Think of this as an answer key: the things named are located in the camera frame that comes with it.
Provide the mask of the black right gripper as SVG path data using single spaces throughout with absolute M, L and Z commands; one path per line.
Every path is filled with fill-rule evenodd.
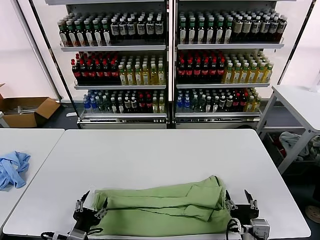
M 225 203 L 230 211 L 232 218 L 236 218 L 242 225 L 250 225 L 251 219 L 259 217 L 259 208 L 256 199 L 245 189 L 245 196 L 249 204 L 235 204 L 230 197 L 229 192 L 225 191 Z

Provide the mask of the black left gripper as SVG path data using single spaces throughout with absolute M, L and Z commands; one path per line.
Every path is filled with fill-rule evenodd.
M 108 198 L 105 199 L 102 208 L 96 212 L 84 207 L 90 191 L 88 190 L 80 199 L 76 201 L 73 219 L 76 221 L 74 228 L 80 231 L 89 231 L 92 226 L 97 226 L 108 211 Z

